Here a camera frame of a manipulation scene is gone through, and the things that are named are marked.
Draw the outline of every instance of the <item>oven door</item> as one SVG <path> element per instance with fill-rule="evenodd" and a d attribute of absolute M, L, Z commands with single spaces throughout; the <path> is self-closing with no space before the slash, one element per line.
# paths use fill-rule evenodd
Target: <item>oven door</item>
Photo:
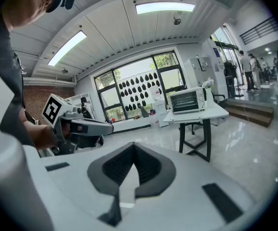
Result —
<path fill-rule="evenodd" d="M 183 113 L 199 110 L 197 93 L 195 91 L 172 96 L 171 103 L 173 113 Z"/>

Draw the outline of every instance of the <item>person in white shirt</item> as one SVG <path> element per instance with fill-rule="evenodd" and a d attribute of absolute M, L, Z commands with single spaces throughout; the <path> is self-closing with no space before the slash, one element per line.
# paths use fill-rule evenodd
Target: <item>person in white shirt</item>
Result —
<path fill-rule="evenodd" d="M 257 87 L 257 89 L 261 88 L 261 82 L 260 82 L 260 70 L 256 63 L 256 59 L 252 54 L 249 54 L 250 56 L 250 64 L 251 64 L 251 71 L 253 73 L 254 78 L 254 84 Z"/>
<path fill-rule="evenodd" d="M 240 62 L 242 64 L 242 70 L 243 74 L 245 73 L 246 80 L 247 80 L 247 92 L 254 91 L 254 84 L 253 84 L 253 78 L 252 78 L 252 72 L 251 72 L 251 65 L 250 65 L 250 59 L 248 56 L 244 56 L 243 51 L 239 51 L 241 57 Z"/>
<path fill-rule="evenodd" d="M 268 64 L 266 63 L 266 61 L 264 61 L 264 59 L 261 57 L 262 60 L 262 67 L 263 67 L 263 72 L 264 72 L 264 77 L 265 77 L 265 81 L 266 83 L 269 82 L 269 77 L 268 77 Z"/>

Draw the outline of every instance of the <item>vase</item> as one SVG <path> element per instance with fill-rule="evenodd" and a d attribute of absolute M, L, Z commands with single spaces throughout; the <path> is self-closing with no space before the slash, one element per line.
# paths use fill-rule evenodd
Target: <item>vase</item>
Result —
<path fill-rule="evenodd" d="M 212 97 L 212 89 L 205 88 L 206 91 L 206 103 L 207 107 L 212 108 L 214 106 L 214 98 Z"/>

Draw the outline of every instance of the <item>wooden step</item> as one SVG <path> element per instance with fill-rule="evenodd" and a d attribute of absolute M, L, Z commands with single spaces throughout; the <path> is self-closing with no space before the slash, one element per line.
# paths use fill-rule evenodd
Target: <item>wooden step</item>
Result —
<path fill-rule="evenodd" d="M 263 127 L 269 127 L 269 124 L 272 121 L 272 117 L 267 117 L 265 115 L 259 115 L 257 113 L 248 111 L 247 113 L 244 110 L 240 110 L 240 109 L 235 109 L 235 108 L 231 108 L 231 107 L 227 107 L 225 108 L 225 110 L 227 110 L 229 112 L 229 114 L 231 116 L 235 116 L 244 120 L 248 120 L 255 123 L 255 124 L 259 124 Z"/>
<path fill-rule="evenodd" d="M 226 102 L 227 107 L 239 110 L 246 110 L 246 112 L 253 112 L 259 115 L 274 117 L 274 109 L 263 106 L 252 105 L 248 103 Z"/>

